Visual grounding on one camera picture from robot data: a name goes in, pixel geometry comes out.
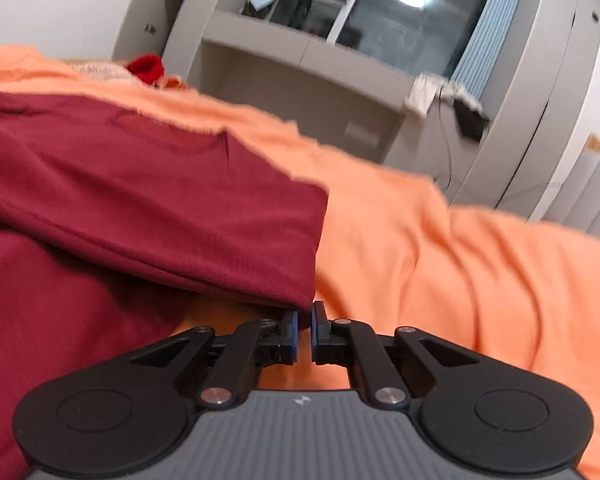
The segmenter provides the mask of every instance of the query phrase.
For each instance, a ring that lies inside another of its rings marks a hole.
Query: white towel
[[[450,82],[449,79],[439,75],[427,73],[420,74],[413,82],[411,92],[404,101],[404,108],[424,121],[436,96],[439,96],[442,101],[451,103],[460,99],[471,110],[482,113],[482,105],[469,95],[464,85],[456,81]]]

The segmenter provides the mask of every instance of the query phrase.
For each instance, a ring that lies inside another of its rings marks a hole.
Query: ribbed gray surface
[[[580,154],[544,219],[600,238],[600,153]]]
[[[433,452],[407,416],[353,391],[252,392],[240,407],[202,415],[169,457],[125,480],[469,480]],[[565,471],[548,480],[575,480]],[[56,480],[42,472],[29,480]]]

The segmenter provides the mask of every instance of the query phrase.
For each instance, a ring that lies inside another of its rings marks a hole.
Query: gray gripper base
[[[57,478],[35,471],[27,480]],[[449,462],[429,448],[407,416],[367,406],[352,390],[257,390],[237,408],[203,414],[173,453],[123,478],[484,480],[498,477],[468,471]],[[544,478],[582,477],[565,470]]]

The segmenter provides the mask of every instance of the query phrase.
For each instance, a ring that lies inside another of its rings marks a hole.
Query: blue curtain
[[[518,0],[487,0],[451,81],[480,99],[513,19]]]

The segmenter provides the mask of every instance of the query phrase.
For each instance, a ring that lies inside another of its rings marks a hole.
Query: orange blanket
[[[477,207],[449,207],[426,178],[320,146],[291,123],[193,90],[97,82],[25,47],[0,48],[0,91],[84,94],[192,130],[232,131],[293,178],[330,191],[317,255],[328,315],[379,333],[415,325],[578,391],[596,419],[580,471],[600,479],[600,242]],[[230,330],[258,312],[193,306],[187,323]],[[304,362],[265,384],[337,388],[340,368]]]

